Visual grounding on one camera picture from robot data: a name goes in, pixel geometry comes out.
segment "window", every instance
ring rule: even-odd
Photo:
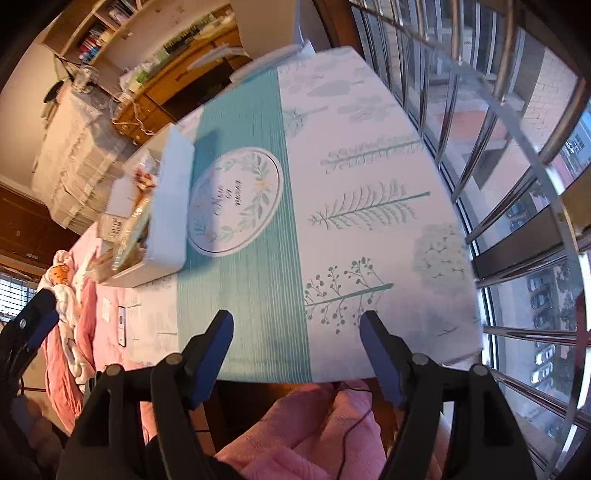
[[[388,2],[373,3],[380,5],[384,18],[390,19],[382,24],[377,12],[368,11],[368,2],[359,2],[365,10],[356,10],[356,0],[350,2],[367,62],[406,108],[445,183],[454,190],[452,199],[468,232],[466,242],[472,247],[475,264],[478,256],[495,246],[492,255],[483,258],[505,255],[507,245],[514,247],[519,234],[507,237],[538,215],[530,226],[541,225],[540,237],[549,236],[546,233],[554,228],[553,217],[548,215],[549,192],[542,187],[544,182],[537,180],[517,144],[517,132],[489,110],[486,98],[493,93],[504,100],[505,109],[513,111],[532,147],[531,154],[537,153],[546,165],[546,180],[549,178],[560,194],[591,163],[591,104],[586,105],[589,95],[577,74],[530,33],[521,28],[508,32],[514,22],[474,0],[464,2],[459,25],[452,21],[454,2],[423,2],[425,34],[429,42],[439,44],[443,55],[416,39],[420,36],[417,17],[421,9],[415,0],[400,0],[402,25],[396,26],[392,19],[397,15],[391,8],[398,2],[390,2],[391,7]],[[412,28],[407,31],[404,25],[409,24]],[[450,65],[453,31],[462,35],[455,45],[471,72]],[[509,34],[511,41],[506,41]],[[475,76],[479,79],[477,86]],[[482,85],[489,88],[488,93]],[[564,131],[565,125],[572,128],[575,122],[568,140],[559,144],[556,138],[563,142],[564,137],[553,134],[561,128]],[[497,245],[505,239],[508,242]],[[525,252],[529,247],[520,250],[522,257],[513,266],[531,260],[527,255],[534,254]],[[577,415],[591,412],[591,394],[586,402],[584,399],[589,379],[578,393],[573,379],[576,348],[569,343],[576,330],[575,301],[584,285],[591,284],[591,278],[585,277],[591,269],[583,258],[580,263],[558,253],[544,258],[548,251],[541,250],[539,258],[533,259],[540,261],[537,265],[526,262],[520,266],[509,281],[494,275],[485,278],[475,294],[482,299],[479,307],[487,325],[482,362],[498,371],[499,386],[536,465],[550,468],[548,461],[557,452],[556,467],[561,469],[585,434],[580,425],[587,422],[578,419],[578,427],[563,428],[563,417],[572,410],[571,396],[578,395]],[[501,268],[498,260],[495,262],[495,268]],[[513,333],[507,333],[506,328],[523,336],[512,338]],[[547,340],[529,341],[523,330],[546,331],[545,337],[541,336]],[[591,362],[591,349],[587,349],[587,360]],[[541,394],[554,398],[560,406],[557,412],[563,409],[561,415],[546,409]],[[563,430],[569,432],[566,440]]]
[[[0,273],[0,317],[12,320],[35,296],[35,290],[27,283]]]

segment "white wall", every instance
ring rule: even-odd
[[[0,183],[32,197],[31,169],[45,135],[43,99],[56,81],[53,54],[32,44],[0,93]]]

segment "pink blanket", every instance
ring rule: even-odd
[[[99,242],[94,223],[70,250],[76,268]],[[141,367],[126,359],[125,349],[118,343],[117,312],[124,298],[124,288],[105,287],[85,280],[77,337],[82,354],[97,370],[104,371],[110,364],[121,364],[126,370]],[[68,370],[57,327],[45,339],[42,349],[47,360],[47,395],[64,427],[71,433],[74,420],[82,411],[82,393]],[[141,410],[144,436],[152,438],[156,432],[151,404],[142,403]]]
[[[367,389],[362,381],[350,387]],[[370,409],[371,393],[331,384],[304,385],[279,399],[251,429],[216,458],[248,480],[334,480],[343,460],[343,438]],[[340,480],[377,480],[386,456],[370,412],[347,435]]]

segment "wooden cabinet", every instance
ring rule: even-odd
[[[130,103],[124,108],[125,109],[120,117],[113,122],[113,126],[119,130],[119,133],[122,135],[129,136],[131,136],[131,132],[138,127],[137,120],[135,119],[136,111],[137,117],[143,122],[152,113],[160,110],[158,105],[146,96],[141,96],[135,100],[135,110],[133,103]]]
[[[57,250],[68,250],[78,235],[55,223],[44,205],[0,187],[0,254],[49,268]]]
[[[211,52],[213,47],[208,45],[200,50],[197,50],[192,55],[179,62],[173,69],[171,69],[163,78],[160,79],[156,85],[150,88],[146,95],[159,105],[163,105],[167,100],[172,98],[177,92],[180,92],[189,83],[198,79],[201,75],[214,68],[223,60],[211,61],[205,65],[187,70],[187,68],[196,60]]]
[[[142,122],[144,123],[144,130],[156,133],[165,125],[171,122],[174,123],[174,118],[158,107],[154,113],[151,113],[147,118],[143,119]],[[140,125],[137,125],[129,136],[138,144],[146,143],[151,135],[146,134],[144,130],[141,129]]]
[[[216,47],[221,47],[224,44],[229,47],[242,47],[242,42],[240,40],[240,34],[238,33],[238,30],[232,30],[231,32],[226,33],[225,35],[216,38],[213,41],[213,44]]]
[[[247,57],[231,57],[226,60],[217,59],[210,61],[191,70],[187,69],[193,62],[222,45],[229,45],[231,47],[241,46],[240,35],[235,24],[219,27],[218,33],[191,44],[186,51],[165,65],[162,70],[156,73],[137,91],[133,101],[127,104],[118,118],[113,121],[113,126],[120,134],[130,137],[135,143],[143,144],[149,140],[150,135],[147,135],[142,130],[141,126],[138,125],[137,119],[143,122],[144,130],[154,133],[169,122],[179,120],[182,115],[178,112],[175,113],[169,104],[165,105],[166,102],[183,89],[185,89],[184,92],[189,92],[189,96],[192,95],[190,89],[186,89],[186,87],[191,84],[195,86],[194,82],[197,79],[204,77],[208,72],[215,69],[216,66],[220,66],[226,61],[226,67],[228,64],[231,67],[228,67],[230,72],[237,70],[250,61]]]

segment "black cable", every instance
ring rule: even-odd
[[[342,383],[344,383],[345,384],[345,387],[347,387],[349,390],[353,390],[355,392],[368,392],[368,393],[371,393],[371,390],[369,390],[367,388],[353,388],[353,387],[348,386],[347,383],[345,383],[345,382],[342,382]],[[335,480],[340,480],[340,476],[343,474],[343,469],[345,468],[345,460],[347,459],[347,456],[346,456],[347,455],[347,451],[346,451],[346,448],[347,448],[347,445],[346,445],[347,444],[347,436],[349,435],[349,433],[351,433],[355,429],[355,427],[357,425],[359,425],[360,423],[362,423],[367,418],[367,416],[371,413],[372,410],[373,410],[373,408],[370,405],[369,406],[369,410],[367,412],[365,412],[365,414],[363,414],[363,416],[359,420],[357,420],[353,425],[351,425],[347,429],[347,431],[345,432],[345,434],[343,435],[343,458],[340,461],[339,471],[336,474]]]

